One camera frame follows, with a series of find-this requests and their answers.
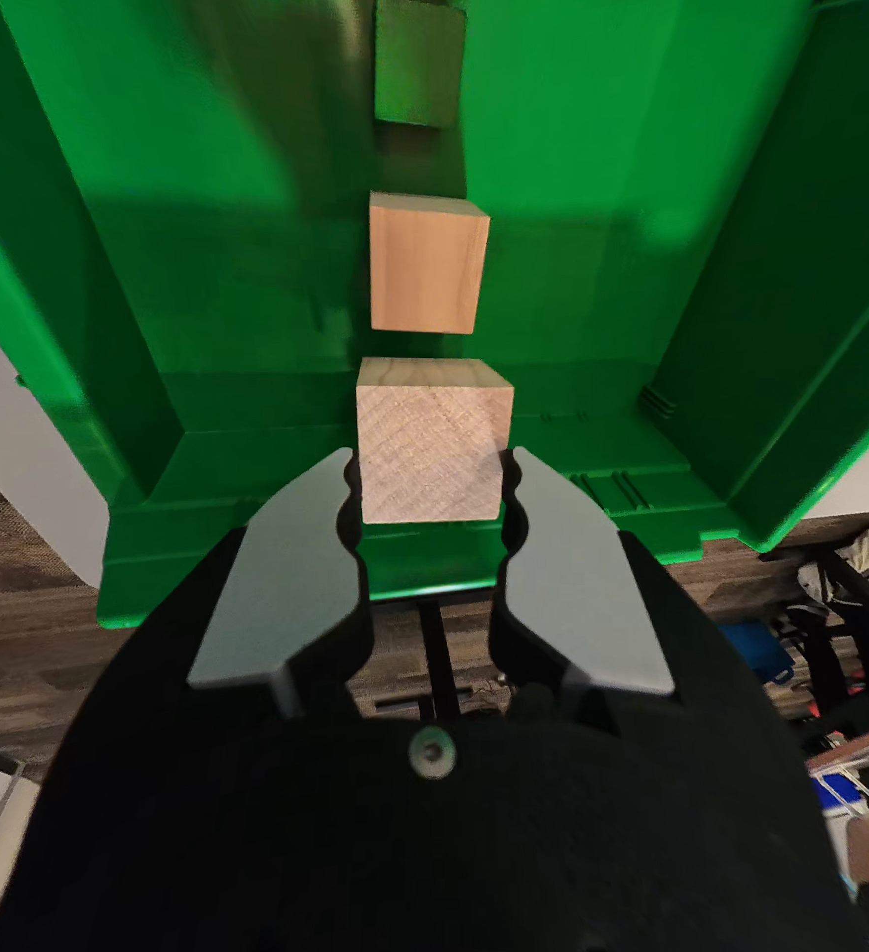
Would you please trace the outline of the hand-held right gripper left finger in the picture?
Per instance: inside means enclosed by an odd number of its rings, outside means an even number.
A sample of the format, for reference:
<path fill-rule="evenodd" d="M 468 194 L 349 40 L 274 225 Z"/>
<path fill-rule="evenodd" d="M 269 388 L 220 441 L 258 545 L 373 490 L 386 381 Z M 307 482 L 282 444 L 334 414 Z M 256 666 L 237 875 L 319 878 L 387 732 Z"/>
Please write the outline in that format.
<path fill-rule="evenodd" d="M 263 685 L 284 718 L 346 690 L 373 649 L 358 554 L 356 452 L 341 447 L 250 518 L 188 674 L 192 688 Z"/>

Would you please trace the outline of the blue plastic bin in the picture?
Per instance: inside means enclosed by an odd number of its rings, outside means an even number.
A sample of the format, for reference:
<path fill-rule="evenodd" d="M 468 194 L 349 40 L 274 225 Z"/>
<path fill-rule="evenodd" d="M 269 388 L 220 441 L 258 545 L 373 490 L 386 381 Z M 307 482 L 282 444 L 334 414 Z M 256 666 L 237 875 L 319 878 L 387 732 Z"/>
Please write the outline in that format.
<path fill-rule="evenodd" d="M 811 776 L 825 811 L 842 808 L 852 815 L 869 813 L 869 750 Z"/>

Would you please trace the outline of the medium wooden cube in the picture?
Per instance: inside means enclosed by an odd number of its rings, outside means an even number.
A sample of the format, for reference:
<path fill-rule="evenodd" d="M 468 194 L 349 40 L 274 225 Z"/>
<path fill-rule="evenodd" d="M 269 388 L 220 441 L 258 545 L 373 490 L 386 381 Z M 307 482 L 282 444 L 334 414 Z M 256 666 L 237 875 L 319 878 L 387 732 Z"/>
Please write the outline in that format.
<path fill-rule="evenodd" d="M 490 224 L 468 200 L 371 192 L 371 327 L 471 335 Z"/>

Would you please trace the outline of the small green cube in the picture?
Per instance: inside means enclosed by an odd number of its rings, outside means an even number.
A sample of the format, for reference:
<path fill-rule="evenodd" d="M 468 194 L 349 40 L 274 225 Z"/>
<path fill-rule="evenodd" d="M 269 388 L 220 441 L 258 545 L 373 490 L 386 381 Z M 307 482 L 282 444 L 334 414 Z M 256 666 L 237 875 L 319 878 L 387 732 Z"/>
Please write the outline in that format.
<path fill-rule="evenodd" d="M 378 1 L 374 12 L 374 116 L 402 125 L 457 125 L 466 19 L 452 6 Z"/>

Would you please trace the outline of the grey desk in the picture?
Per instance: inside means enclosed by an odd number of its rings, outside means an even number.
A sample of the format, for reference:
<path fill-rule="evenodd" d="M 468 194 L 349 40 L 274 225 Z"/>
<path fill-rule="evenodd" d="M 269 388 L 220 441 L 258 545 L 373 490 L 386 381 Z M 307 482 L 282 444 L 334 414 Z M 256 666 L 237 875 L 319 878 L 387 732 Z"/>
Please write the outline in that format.
<path fill-rule="evenodd" d="M 107 504 L 34 396 L 15 382 L 0 349 L 0 493 L 68 565 L 97 589 Z M 806 519 L 869 513 L 869 450 L 812 506 Z"/>

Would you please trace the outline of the wood-edged desk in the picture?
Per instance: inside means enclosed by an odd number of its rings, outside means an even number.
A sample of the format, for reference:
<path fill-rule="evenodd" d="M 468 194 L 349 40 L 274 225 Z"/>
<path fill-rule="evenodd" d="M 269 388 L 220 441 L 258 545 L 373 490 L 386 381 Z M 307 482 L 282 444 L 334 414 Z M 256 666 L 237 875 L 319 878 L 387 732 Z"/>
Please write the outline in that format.
<path fill-rule="evenodd" d="M 806 767 L 809 775 L 818 776 L 827 772 L 837 772 L 845 765 L 855 763 L 868 756 L 869 733 L 809 758 Z"/>

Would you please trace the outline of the green plastic bin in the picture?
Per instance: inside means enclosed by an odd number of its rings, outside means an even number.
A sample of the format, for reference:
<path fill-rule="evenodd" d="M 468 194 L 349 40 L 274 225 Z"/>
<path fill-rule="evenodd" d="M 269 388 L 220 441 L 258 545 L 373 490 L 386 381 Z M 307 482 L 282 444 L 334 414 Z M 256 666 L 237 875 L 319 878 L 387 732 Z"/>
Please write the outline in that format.
<path fill-rule="evenodd" d="M 869 448 L 869 2 L 429 2 L 458 122 L 374 117 L 376 2 L 0 2 L 0 347 L 139 625 L 356 438 L 369 356 L 478 358 L 663 563 L 774 546 Z M 471 335 L 370 324 L 369 195 L 491 218 Z"/>

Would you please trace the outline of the blue fabric bag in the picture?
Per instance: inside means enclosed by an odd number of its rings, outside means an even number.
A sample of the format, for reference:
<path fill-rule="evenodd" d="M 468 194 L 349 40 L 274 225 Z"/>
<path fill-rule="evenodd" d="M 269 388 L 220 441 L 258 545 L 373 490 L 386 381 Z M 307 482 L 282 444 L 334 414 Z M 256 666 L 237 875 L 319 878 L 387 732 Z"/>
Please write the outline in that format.
<path fill-rule="evenodd" d="M 794 675 L 794 660 L 770 627 L 762 622 L 719 625 L 760 684 L 787 684 Z"/>

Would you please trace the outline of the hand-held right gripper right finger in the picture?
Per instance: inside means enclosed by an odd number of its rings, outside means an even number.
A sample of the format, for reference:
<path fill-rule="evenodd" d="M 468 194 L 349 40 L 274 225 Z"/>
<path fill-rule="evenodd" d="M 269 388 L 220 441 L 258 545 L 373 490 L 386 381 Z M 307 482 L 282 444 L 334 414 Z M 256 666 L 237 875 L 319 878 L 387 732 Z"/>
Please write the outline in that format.
<path fill-rule="evenodd" d="M 571 713 L 595 689 L 671 698 L 674 678 L 616 524 L 523 446 L 501 461 L 495 666 L 516 687 L 545 685 Z"/>

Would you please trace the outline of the large wooden cube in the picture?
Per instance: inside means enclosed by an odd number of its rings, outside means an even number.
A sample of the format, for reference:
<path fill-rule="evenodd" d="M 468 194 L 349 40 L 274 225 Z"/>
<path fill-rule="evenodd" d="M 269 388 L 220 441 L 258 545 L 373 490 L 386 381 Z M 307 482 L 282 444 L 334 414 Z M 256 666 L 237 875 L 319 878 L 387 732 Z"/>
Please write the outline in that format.
<path fill-rule="evenodd" d="M 498 518 L 512 383 L 477 359 L 374 356 L 355 393 L 366 525 Z"/>

